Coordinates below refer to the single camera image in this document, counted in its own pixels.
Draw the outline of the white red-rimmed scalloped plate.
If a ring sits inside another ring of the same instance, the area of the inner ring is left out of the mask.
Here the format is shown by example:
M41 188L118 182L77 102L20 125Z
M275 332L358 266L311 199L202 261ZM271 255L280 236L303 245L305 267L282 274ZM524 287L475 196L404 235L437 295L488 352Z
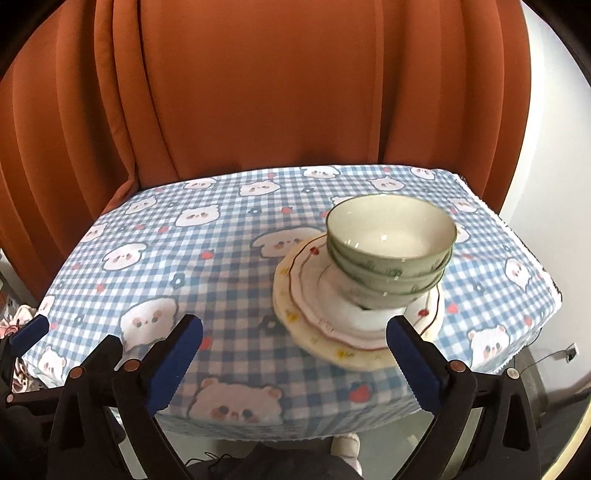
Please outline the white red-rimmed scalloped plate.
M387 324L397 315L404 316L427 339L439 335L445 312L443 290L438 285L406 307L370 310L353 304L329 285L325 271L331 265L335 262L325 235L301 244L287 263L290 299L304 314L305 322L325 338L362 351L384 349Z

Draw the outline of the blue checkered bear tablecloth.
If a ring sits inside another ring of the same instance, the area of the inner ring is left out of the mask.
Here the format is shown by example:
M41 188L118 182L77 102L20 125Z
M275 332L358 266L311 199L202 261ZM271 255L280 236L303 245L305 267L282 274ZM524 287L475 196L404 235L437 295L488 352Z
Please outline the blue checkered bear tablecloth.
M408 166L276 168L205 177L141 192L102 215L43 298L49 332L25 355L45 385L108 335L126 358L144 356L185 314L204 340L164 428L229 440L328 437L415 412L398 366L346 370L294 343L273 312L277 265L325 232L329 209L368 194L429 201L459 235L440 283L450 359L500 371L560 309L550 275L457 175Z

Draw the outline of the white slipper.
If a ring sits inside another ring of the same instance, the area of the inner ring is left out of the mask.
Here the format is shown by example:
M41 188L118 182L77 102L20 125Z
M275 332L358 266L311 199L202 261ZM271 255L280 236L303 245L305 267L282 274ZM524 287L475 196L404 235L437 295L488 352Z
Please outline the white slipper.
M363 468L360 462L361 439L355 432L332 438L331 454L349 464L360 476Z

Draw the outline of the yellow floral cream plate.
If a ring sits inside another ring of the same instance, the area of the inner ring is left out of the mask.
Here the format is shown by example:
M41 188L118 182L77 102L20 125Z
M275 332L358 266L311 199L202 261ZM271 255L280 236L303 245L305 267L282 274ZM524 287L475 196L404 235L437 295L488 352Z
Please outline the yellow floral cream plate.
M294 257L294 251L297 251L300 246L291 249L290 253L280 261L273 279L273 310L276 317L287 328L294 343L311 355L346 370L370 372L396 366L397 362L388 348L387 341L384 349L362 351L325 338L320 331L305 322L304 314L294 305L288 292L287 263ZM436 338L427 339L421 336L430 342L439 337L438 335Z

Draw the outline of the orange curtain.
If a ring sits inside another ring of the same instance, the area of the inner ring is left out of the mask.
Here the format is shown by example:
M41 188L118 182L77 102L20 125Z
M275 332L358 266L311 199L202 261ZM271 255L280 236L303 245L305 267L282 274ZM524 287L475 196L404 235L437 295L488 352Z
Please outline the orange curtain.
M1 247L35 299L139 190L405 164L500 210L530 104L517 1L5 1Z

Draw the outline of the green floral bowl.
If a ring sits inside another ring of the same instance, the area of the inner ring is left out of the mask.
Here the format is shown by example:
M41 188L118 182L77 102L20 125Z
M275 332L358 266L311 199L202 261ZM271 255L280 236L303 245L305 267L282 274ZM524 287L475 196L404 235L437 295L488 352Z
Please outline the green floral bowl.
M393 276L375 273L369 269L356 265L344 255L335 250L331 244L328 245L329 255L335 265L339 267L349 278L371 290L378 292L410 294L433 288L441 281L445 269L452 259L453 252L447 256L430 272L415 276L403 276L400 269L394 269Z
M362 308L370 310L394 309L410 305L413 301L420 298L435 288L443 279L445 271L434 276L433 280L410 279L408 285L401 279L394 281L386 290L383 288L372 289L362 283L352 279L344 271L335 265L329 266L325 271L325 279L335 288L335 291L342 297L359 305Z
M346 199L329 211L328 239L337 251L372 272L403 276L432 271L453 250L455 221L436 205L395 194Z

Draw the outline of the cluttered shelf items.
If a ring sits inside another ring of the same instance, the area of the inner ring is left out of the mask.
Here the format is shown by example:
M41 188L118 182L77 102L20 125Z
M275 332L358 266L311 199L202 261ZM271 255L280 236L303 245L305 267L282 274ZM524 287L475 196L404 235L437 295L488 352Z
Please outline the cluttered shelf items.
M4 339L24 328L34 317L36 310L22 304L20 298L1 274L1 338ZM39 391L45 385L28 369L26 362L18 357L13 368L12 390L15 393Z

